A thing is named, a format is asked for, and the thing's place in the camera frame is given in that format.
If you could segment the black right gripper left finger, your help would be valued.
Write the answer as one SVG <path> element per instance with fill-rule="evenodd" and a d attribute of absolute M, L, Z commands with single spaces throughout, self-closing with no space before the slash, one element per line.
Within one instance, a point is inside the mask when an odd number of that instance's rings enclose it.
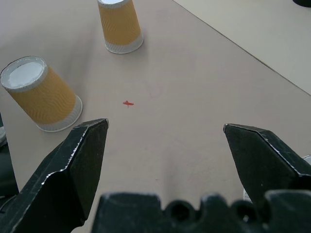
<path fill-rule="evenodd" d="M 22 190 L 0 205 L 0 233 L 71 233 L 84 225 L 97 191 L 109 121 L 75 126 Z"/>

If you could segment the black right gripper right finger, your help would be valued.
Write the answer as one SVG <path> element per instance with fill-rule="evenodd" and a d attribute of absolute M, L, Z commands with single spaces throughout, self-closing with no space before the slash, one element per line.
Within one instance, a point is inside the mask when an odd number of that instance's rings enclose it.
<path fill-rule="evenodd" d="M 225 124 L 240 181 L 252 203 L 259 207 L 270 190 L 311 191 L 311 165 L 272 131 Z"/>

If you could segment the orange ribbed paper cup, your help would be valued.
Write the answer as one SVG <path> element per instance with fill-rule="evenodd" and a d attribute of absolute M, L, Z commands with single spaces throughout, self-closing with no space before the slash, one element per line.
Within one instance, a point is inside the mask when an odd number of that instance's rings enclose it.
<path fill-rule="evenodd" d="M 133 0 L 97 0 L 105 46 L 115 54 L 127 54 L 143 44 Z"/>
<path fill-rule="evenodd" d="M 81 99 L 38 56 L 26 56 L 8 64 L 0 83 L 37 127 L 59 132 L 72 126 L 83 111 Z"/>

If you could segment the white table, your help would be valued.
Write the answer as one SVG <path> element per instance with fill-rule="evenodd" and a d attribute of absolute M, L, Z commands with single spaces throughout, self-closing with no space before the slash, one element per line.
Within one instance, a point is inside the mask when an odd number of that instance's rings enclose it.
<path fill-rule="evenodd" d="M 311 8 L 293 0 L 174 0 L 311 95 Z"/>

